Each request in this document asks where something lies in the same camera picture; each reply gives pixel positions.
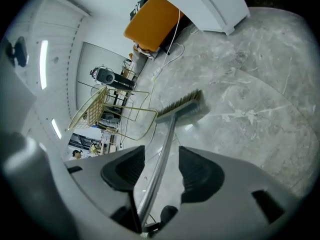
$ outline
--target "tube light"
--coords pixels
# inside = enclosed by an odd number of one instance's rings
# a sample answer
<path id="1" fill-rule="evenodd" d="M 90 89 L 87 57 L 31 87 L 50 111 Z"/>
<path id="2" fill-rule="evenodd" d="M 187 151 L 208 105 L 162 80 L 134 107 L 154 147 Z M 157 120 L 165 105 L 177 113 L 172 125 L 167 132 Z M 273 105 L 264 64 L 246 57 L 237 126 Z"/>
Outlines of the tube light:
<path id="1" fill-rule="evenodd" d="M 53 129 L 55 130 L 56 135 L 58 136 L 59 139 L 61 139 L 61 133 L 60 133 L 58 126 L 56 124 L 56 120 L 52 119 L 51 124 L 53 126 Z"/>
<path id="2" fill-rule="evenodd" d="M 40 83 L 41 83 L 42 90 L 47 87 L 47 77 L 46 77 L 47 50 L 48 50 L 48 40 L 41 41 L 39 70 L 40 70 Z"/>

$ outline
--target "black hair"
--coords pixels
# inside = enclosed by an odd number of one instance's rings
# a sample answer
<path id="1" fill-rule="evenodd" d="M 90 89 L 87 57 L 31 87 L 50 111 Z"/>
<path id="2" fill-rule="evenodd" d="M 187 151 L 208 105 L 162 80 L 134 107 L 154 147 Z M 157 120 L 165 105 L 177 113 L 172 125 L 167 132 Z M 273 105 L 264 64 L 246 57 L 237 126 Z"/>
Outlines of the black hair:
<path id="1" fill-rule="evenodd" d="M 76 155 L 76 153 L 80 153 L 80 151 L 75 149 L 75 150 L 72 152 L 72 156 L 74 157 L 74 156 Z"/>

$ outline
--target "orange chair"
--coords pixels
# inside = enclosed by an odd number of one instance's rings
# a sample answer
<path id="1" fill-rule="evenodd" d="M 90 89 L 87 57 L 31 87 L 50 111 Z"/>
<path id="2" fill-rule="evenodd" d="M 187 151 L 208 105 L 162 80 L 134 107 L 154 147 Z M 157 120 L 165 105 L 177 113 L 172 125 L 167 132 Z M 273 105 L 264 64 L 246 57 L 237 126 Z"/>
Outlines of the orange chair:
<path id="1" fill-rule="evenodd" d="M 167 0 L 148 0 L 132 18 L 123 35 L 143 50 L 155 52 L 178 23 L 179 9 Z"/>

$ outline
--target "concrete floor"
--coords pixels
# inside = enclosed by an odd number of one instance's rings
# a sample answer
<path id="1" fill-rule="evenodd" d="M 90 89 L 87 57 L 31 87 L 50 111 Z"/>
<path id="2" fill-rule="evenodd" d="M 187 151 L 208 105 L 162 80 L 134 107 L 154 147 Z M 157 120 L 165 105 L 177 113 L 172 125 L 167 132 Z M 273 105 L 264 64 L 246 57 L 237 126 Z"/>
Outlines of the concrete floor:
<path id="1" fill-rule="evenodd" d="M 320 138 L 319 48 L 304 20 L 293 13 L 251 8 L 230 36 L 217 32 L 190 35 L 183 30 L 177 42 L 185 46 L 179 59 L 163 69 L 154 84 L 150 107 L 169 105 L 190 91 L 203 91 L 209 113 L 176 127 L 170 156 L 151 215 L 160 219 L 165 205 L 179 208 L 184 190 L 178 169 L 178 147 L 187 146 L 249 161 L 296 195 L 304 196 L 318 164 Z M 173 45 L 170 60 L 181 52 Z M 152 76 L 165 57 L 149 60 L 136 90 L 151 91 Z M 143 95 L 131 96 L 139 107 Z M 130 118 L 137 114 L 133 111 Z M 143 135 L 152 114 L 141 112 L 129 121 L 127 135 Z M 123 119 L 122 132 L 126 129 Z M 125 139 L 124 148 L 147 145 L 151 130 L 139 141 Z M 146 147 L 145 169 L 134 191 L 136 205 L 144 195 L 167 133 L 156 126 Z"/>

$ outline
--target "broom handle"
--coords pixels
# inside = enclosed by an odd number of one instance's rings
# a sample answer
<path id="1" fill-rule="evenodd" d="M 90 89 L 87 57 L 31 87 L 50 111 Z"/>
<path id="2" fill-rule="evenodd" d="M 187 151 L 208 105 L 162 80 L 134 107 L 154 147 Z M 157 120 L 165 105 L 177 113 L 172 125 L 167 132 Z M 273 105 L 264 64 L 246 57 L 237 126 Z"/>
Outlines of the broom handle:
<path id="1" fill-rule="evenodd" d="M 166 169 L 171 143 L 175 133 L 176 121 L 176 117 L 172 117 L 172 119 L 170 120 L 169 131 L 166 134 L 160 157 L 158 159 L 158 162 L 156 163 L 151 180 L 148 184 L 148 187 L 146 188 L 145 194 L 137 210 L 142 228 L 145 226 L 151 208 L 154 205 L 161 184 L 161 180 Z"/>

